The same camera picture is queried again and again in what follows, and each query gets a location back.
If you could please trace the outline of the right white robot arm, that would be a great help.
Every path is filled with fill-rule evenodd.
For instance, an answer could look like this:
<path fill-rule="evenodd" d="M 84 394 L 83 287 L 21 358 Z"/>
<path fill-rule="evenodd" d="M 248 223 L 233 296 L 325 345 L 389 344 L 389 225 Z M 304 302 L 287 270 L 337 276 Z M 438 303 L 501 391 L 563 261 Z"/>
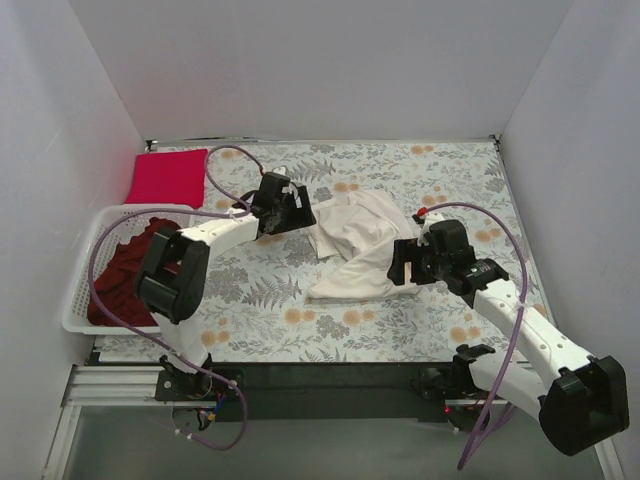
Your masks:
<path fill-rule="evenodd" d="M 426 211 L 414 220 L 421 232 L 395 241 L 388 278 L 397 286 L 445 284 L 505 334 L 530 365 L 512 365 L 486 345 L 461 346 L 451 366 L 460 395 L 493 392 L 535 418 L 568 456 L 629 427 L 626 374 L 617 360 L 592 355 L 527 306 L 504 269 L 476 257 L 460 221 Z"/>

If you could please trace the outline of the white t shirt red print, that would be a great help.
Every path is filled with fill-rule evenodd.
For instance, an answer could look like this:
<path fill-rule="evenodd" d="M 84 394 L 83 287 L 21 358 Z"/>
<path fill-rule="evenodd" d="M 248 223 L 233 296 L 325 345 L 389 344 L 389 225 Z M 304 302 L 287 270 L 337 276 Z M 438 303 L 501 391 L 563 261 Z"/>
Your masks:
<path fill-rule="evenodd" d="M 307 229 L 317 257 L 341 256 L 345 263 L 308 290 L 314 300 L 360 301 L 416 295 L 420 288 L 396 286 L 387 277 L 394 242 L 415 236 L 406 217 L 384 190 L 350 192 L 312 207 Z"/>

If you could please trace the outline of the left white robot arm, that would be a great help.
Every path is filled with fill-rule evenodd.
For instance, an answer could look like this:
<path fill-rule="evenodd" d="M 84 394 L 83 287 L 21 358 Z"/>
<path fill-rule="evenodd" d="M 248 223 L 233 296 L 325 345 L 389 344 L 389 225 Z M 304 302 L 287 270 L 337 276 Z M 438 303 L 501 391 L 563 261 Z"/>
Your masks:
<path fill-rule="evenodd" d="M 160 327 L 169 365 L 182 371 L 178 387 L 193 400 L 213 386 L 203 369 L 209 352 L 196 325 L 211 260 L 268 235 L 316 223 L 307 188 L 282 173 L 267 172 L 257 191 L 219 218 L 181 230 L 156 231 L 134 282 L 134 293 Z"/>

